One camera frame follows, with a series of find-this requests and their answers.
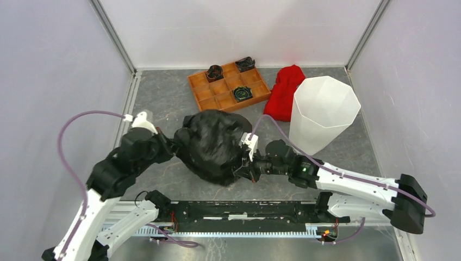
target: white bracket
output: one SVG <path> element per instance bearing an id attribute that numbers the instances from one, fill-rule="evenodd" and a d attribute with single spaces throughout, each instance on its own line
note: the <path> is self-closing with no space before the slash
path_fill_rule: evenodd
<path id="1" fill-rule="evenodd" d="M 150 111 L 142 111 L 136 115 L 136 117 L 133 120 L 133 123 L 131 124 L 131 127 L 136 128 L 136 127 L 141 127 L 148 129 L 151 131 L 153 134 L 158 134 L 157 129 L 155 128 L 154 124 L 152 124 L 149 121 L 149 116 L 152 113 Z"/>
<path id="2" fill-rule="evenodd" d="M 93 189 L 86 192 L 88 196 L 88 207 L 84 217 L 80 217 L 82 206 L 80 206 L 77 215 L 75 216 L 72 225 L 69 227 L 64 239 L 61 240 L 53 252 L 58 259 L 64 244 L 69 240 L 71 231 L 73 230 L 77 220 L 82 219 L 77 232 L 72 238 L 66 252 L 63 254 L 62 261 L 86 261 L 90 258 L 91 249 L 95 243 L 96 236 L 101 231 L 105 218 L 110 213 L 112 208 L 120 201 L 120 197 L 111 198 L 104 202 L 100 200 L 101 195 Z"/>
<path id="3" fill-rule="evenodd" d="M 253 135 L 250 140 L 251 133 L 244 133 L 242 137 L 243 144 L 247 145 L 250 149 L 250 161 L 253 161 L 253 155 L 258 149 L 258 136 Z"/>
<path id="4" fill-rule="evenodd" d="M 110 258 L 114 252 L 141 227 L 155 220 L 158 217 L 158 213 L 159 210 L 155 207 L 154 203 L 144 200 L 119 222 L 105 231 L 100 232 L 96 240 L 103 246 L 109 246 L 107 257 Z"/>
<path id="5" fill-rule="evenodd" d="M 324 166 L 349 176 L 380 182 L 388 186 L 398 185 L 394 178 L 372 177 L 349 170 L 343 170 L 331 165 L 330 163 L 324 163 Z M 397 196 L 396 191 L 341 177 L 324 169 L 319 169 L 317 176 L 319 177 L 319 180 L 316 181 L 318 189 L 346 193 L 348 195 L 368 200 L 371 203 L 370 205 L 379 204 L 383 209 L 394 209 L 395 204 L 392 202 L 392 198 Z"/>
<path id="6" fill-rule="evenodd" d="M 328 212 L 337 218 L 349 216 L 352 220 L 366 217 L 367 222 L 389 222 L 379 204 L 349 195 L 333 193 L 328 200 Z"/>

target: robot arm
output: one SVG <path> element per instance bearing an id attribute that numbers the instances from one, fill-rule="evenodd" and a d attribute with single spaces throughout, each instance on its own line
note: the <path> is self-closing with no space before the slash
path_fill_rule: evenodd
<path id="1" fill-rule="evenodd" d="M 405 174 L 401 174 L 400 179 L 372 177 L 314 159 L 323 166 L 320 168 L 307 157 L 296 154 L 283 140 L 270 142 L 266 146 L 266 155 L 261 156 L 257 150 L 258 137 L 254 135 L 250 140 L 250 135 L 242 137 L 241 146 L 248 153 L 244 154 L 242 164 L 234 167 L 235 175 L 253 182 L 257 182 L 262 174 L 285 175 L 290 183 L 300 188 L 337 191 L 345 195 L 321 192 L 317 202 L 335 217 L 390 220 L 391 225 L 405 232 L 423 233 L 425 208 L 411 198 L 388 189 L 397 187 L 426 203 L 427 195 L 414 177 Z M 343 176 L 328 170 L 340 172 Z M 373 182 L 384 184 L 384 187 Z"/>
<path id="2" fill-rule="evenodd" d="M 126 120 L 132 122 L 132 128 L 122 137 L 120 146 L 95 165 L 86 183 L 89 199 L 86 215 L 80 215 L 83 206 L 80 207 L 63 240 L 58 246 L 46 250 L 42 255 L 43 260 L 108 260 L 123 242 L 139 228 L 156 220 L 162 214 L 162 209 L 170 204 L 168 198 L 158 191 L 152 191 L 130 214 L 101 232 L 105 218 L 126 190 L 135 184 L 137 176 L 154 163 L 170 160 L 178 150 L 178 145 L 159 128 L 155 128 L 148 117 L 145 111 L 134 119 L 126 115 Z M 285 175 L 297 187 L 338 191 L 346 195 L 321 192 L 316 209 L 330 217 L 349 216 L 351 220 L 362 217 L 368 220 L 390 219 L 396 228 L 414 234 L 422 233 L 425 209 L 410 198 L 376 185 L 335 176 L 305 156 L 296 154 L 283 140 L 269 143 L 264 156 L 257 150 L 257 143 L 256 135 L 250 139 L 250 134 L 244 134 L 241 147 L 247 153 L 244 153 L 241 163 L 232 167 L 234 175 L 253 182 L 257 182 L 262 174 Z M 327 169 L 398 186 L 427 201 L 427 195 L 411 176 L 402 174 L 399 180 L 377 178 L 316 161 Z M 74 234 L 73 228 L 78 222 L 80 226 Z"/>
<path id="3" fill-rule="evenodd" d="M 58 246 L 46 250 L 43 260 L 83 261 L 90 257 L 90 260 L 104 260 L 107 252 L 113 253 L 139 227 L 157 218 L 158 207 L 144 201 L 140 211 L 128 215 L 112 228 L 118 233 L 100 234 L 107 215 L 126 190 L 135 184 L 137 176 L 154 163 L 170 160 L 176 149 L 175 144 L 151 123 L 149 112 L 143 111 L 134 119 L 130 115 L 125 117 L 132 122 L 131 129 L 122 137 L 120 146 L 94 166 L 86 183 L 88 206 L 85 216 L 80 215 L 81 206 L 63 240 Z M 133 217 L 141 215 L 142 218 L 138 219 L 143 222 L 141 225 L 130 223 Z M 79 227 L 74 234 L 72 231 L 77 222 Z"/>

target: metal frame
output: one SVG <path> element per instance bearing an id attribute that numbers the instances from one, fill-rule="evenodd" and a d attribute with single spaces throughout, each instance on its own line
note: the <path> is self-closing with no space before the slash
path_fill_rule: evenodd
<path id="1" fill-rule="evenodd" d="M 138 94 L 139 83 L 141 82 L 141 75 L 142 71 L 137 72 L 131 81 L 122 115 L 133 113 L 134 102 L 136 100 L 136 95 Z M 114 148 L 120 145 L 120 140 L 122 139 L 122 136 L 128 131 L 128 128 L 129 124 L 126 124 L 120 120 L 119 128 L 115 137 Z"/>
<path id="2" fill-rule="evenodd" d="M 376 28 L 376 25 L 378 25 L 378 22 L 381 20 L 381 17 L 383 16 L 384 12 L 389 6 L 389 3 L 391 0 L 381 0 L 381 2 L 378 5 L 378 8 L 376 9 L 375 13 L 373 14 L 373 17 L 371 18 L 370 22 L 368 23 L 368 26 L 365 29 L 365 32 L 363 33 L 362 37 L 360 38 L 356 48 L 352 52 L 351 57 L 349 58 L 349 61 L 346 64 L 346 71 L 349 73 L 350 69 L 354 66 L 355 62 L 357 61 L 357 58 L 361 54 L 363 48 L 365 47 L 366 43 L 368 42 L 371 34 Z"/>
<path id="3" fill-rule="evenodd" d="M 105 12 L 101 1 L 100 0 L 90 0 L 91 5 L 93 6 L 96 14 L 98 15 L 99 19 L 101 20 L 102 25 L 104 26 L 105 30 L 109 34 L 110 39 L 114 43 L 115 47 L 117 48 L 118 52 L 122 56 L 123 62 L 129 69 L 132 74 L 136 73 L 136 67 L 134 66 L 133 62 L 131 61 L 126 49 L 124 48 L 122 41 L 120 40 L 117 32 L 115 31 L 114 26 L 109 20 L 107 13 Z"/>

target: white wall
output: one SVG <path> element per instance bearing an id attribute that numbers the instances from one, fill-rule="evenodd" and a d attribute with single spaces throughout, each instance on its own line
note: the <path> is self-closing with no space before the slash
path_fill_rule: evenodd
<path id="1" fill-rule="evenodd" d="M 392 1 L 352 69 L 377 158 L 414 175 L 438 213 L 415 236 L 421 260 L 459 260 L 461 2 Z"/>
<path id="2" fill-rule="evenodd" d="M 134 65 L 345 65 L 379 0 L 101 0 Z"/>
<path id="3" fill-rule="evenodd" d="M 94 109 L 122 112 L 130 73 L 88 0 L 0 2 L 0 260 L 41 260 L 81 203 L 56 152 L 59 129 Z M 64 151 L 80 178 L 111 149 L 119 121 L 88 116 Z"/>

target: red cloth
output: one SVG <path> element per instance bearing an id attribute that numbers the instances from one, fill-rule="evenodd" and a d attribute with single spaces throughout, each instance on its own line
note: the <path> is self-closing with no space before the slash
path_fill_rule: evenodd
<path id="1" fill-rule="evenodd" d="M 296 65 L 282 68 L 277 74 L 264 114 L 270 115 L 277 121 L 290 121 L 296 88 L 305 78 L 301 68 Z"/>

